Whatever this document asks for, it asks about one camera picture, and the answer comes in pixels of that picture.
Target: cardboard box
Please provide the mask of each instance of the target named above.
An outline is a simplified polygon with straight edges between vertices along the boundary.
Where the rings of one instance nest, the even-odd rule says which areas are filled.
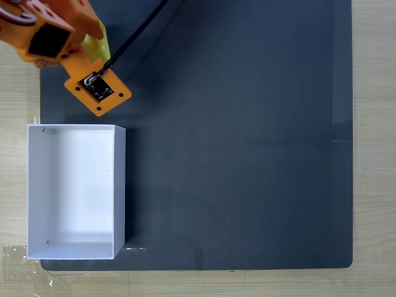
[[[124,202],[124,128],[28,126],[28,259],[114,259]]]

